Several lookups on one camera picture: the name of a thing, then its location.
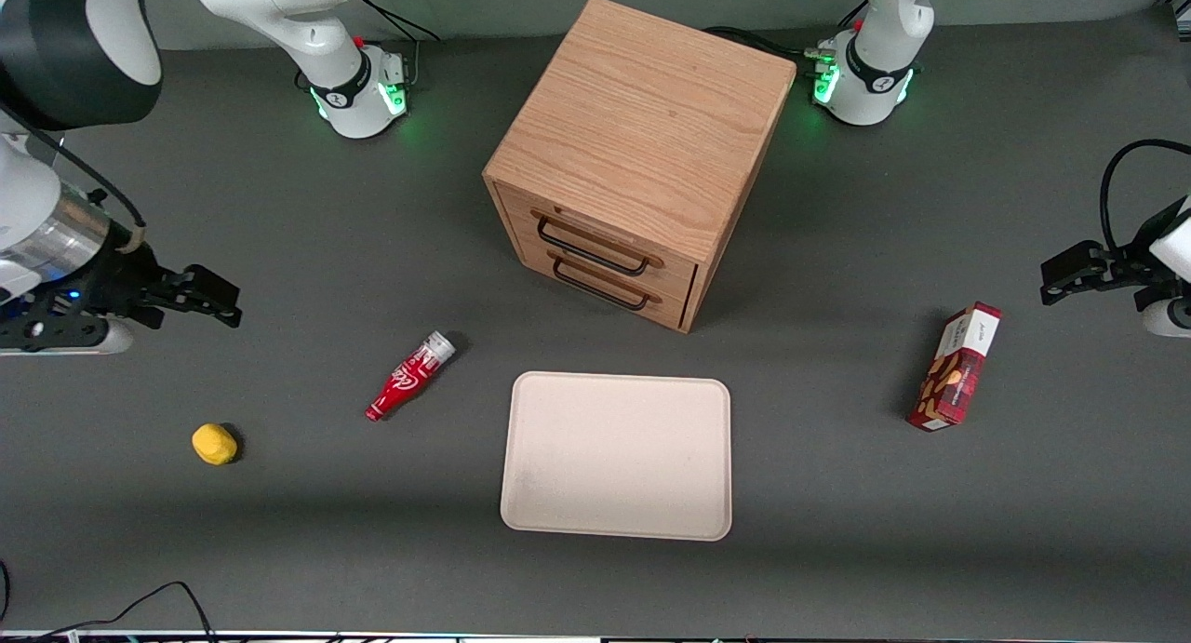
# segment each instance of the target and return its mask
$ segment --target green led light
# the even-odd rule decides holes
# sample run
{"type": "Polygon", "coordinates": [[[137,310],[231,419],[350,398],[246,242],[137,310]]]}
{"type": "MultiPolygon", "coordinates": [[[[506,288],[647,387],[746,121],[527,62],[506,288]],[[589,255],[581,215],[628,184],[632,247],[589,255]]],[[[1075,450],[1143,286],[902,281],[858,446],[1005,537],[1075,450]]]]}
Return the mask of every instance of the green led light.
{"type": "Polygon", "coordinates": [[[393,117],[405,112],[405,90],[400,85],[376,83],[376,90],[380,92],[393,117]]]}
{"type": "Polygon", "coordinates": [[[840,82],[840,67],[831,65],[827,74],[819,75],[819,83],[815,85],[815,99],[822,105],[828,104],[837,82],[840,82]]]}
{"type": "Polygon", "coordinates": [[[324,120],[326,120],[326,110],[323,108],[323,101],[319,100],[317,93],[314,93],[314,87],[311,87],[310,95],[311,99],[314,99],[314,105],[318,105],[318,117],[322,117],[324,118],[324,120]]]}
{"type": "Polygon", "coordinates": [[[910,80],[913,79],[913,68],[910,68],[909,74],[905,75],[905,83],[902,83],[902,93],[897,95],[897,104],[902,104],[905,100],[905,93],[910,88],[910,80]]]}

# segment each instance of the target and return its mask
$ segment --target red box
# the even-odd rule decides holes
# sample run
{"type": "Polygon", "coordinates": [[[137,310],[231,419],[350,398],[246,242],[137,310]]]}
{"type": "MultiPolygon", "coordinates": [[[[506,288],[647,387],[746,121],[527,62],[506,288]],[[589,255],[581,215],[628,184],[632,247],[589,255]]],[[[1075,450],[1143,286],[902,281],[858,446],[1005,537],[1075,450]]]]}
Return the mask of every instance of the red box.
{"type": "Polygon", "coordinates": [[[939,431],[964,422],[999,324],[999,308],[987,304],[972,305],[947,320],[935,361],[908,418],[911,425],[939,431]]]}

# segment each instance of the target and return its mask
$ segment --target yellow sponge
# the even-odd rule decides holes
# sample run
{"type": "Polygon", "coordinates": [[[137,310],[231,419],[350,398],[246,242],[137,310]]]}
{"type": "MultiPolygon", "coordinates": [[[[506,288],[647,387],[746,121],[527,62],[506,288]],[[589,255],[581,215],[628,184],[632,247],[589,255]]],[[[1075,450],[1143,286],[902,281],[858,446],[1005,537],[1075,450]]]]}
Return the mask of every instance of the yellow sponge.
{"type": "Polygon", "coordinates": [[[204,462],[217,467],[235,460],[239,449],[233,436],[225,427],[214,424],[198,427],[191,437],[191,444],[204,462]]]}

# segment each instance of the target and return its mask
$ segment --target red bottle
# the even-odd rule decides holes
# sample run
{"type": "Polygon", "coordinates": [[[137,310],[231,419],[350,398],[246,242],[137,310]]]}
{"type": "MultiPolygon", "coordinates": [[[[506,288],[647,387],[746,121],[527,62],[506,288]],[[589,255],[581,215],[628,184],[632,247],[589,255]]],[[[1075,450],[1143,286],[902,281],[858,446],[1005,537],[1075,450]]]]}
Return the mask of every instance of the red bottle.
{"type": "Polygon", "coordinates": [[[430,376],[434,376],[435,372],[454,354],[455,347],[447,338],[443,338],[442,333],[429,335],[425,343],[413,350],[413,355],[409,355],[405,362],[401,362],[400,367],[393,372],[376,400],[364,411],[364,417],[379,423],[388,411],[397,408],[401,402],[420,392],[430,376]]]}

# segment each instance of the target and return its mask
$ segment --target gray wall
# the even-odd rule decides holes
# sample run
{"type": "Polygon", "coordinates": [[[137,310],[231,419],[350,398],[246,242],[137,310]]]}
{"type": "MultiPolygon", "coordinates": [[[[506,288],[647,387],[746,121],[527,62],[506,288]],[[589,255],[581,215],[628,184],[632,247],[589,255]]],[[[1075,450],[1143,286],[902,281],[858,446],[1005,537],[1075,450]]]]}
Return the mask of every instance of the gray wall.
{"type": "MultiPolygon", "coordinates": [[[[453,36],[550,36],[566,32],[584,0],[375,0],[391,11],[453,36]]],[[[617,0],[678,23],[737,27],[809,27],[835,23],[859,0],[617,0]]],[[[1028,24],[1106,19],[1154,0],[934,0],[941,24],[1028,24]]],[[[162,49],[268,45],[238,24],[207,14],[198,0],[148,0],[162,49]]],[[[362,2],[337,11],[354,33],[392,36],[362,2]]]]}

